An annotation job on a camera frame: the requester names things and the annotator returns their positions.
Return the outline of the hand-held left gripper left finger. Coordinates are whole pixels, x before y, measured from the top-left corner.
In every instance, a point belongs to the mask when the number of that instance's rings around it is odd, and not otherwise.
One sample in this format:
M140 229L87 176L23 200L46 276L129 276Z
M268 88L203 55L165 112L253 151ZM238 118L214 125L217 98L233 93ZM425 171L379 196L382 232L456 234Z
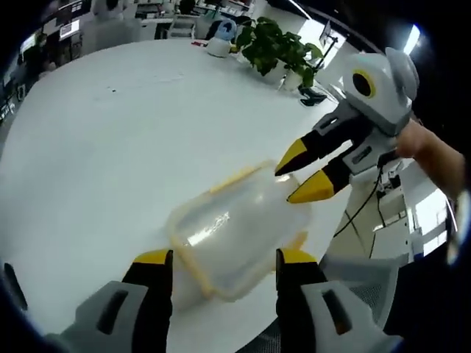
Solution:
M55 352L165 352L173 311L171 249L138 255L120 281L78 306L74 322L48 334Z

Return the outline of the person's right hand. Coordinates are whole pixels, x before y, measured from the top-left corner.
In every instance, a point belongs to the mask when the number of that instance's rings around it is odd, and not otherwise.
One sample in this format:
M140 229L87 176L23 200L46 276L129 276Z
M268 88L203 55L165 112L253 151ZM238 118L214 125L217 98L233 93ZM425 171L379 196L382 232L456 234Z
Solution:
M413 157L423 147L428 135L427 129L419 122L410 119L396 138L396 153L400 157Z

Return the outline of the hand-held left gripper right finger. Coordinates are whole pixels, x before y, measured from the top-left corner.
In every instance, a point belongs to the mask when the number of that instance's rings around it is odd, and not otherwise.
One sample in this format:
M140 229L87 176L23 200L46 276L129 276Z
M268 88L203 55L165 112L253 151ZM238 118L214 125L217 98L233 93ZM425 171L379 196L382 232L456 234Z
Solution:
M281 248L276 313L282 352L395 352L399 335L384 331L396 290L396 260L317 261Z

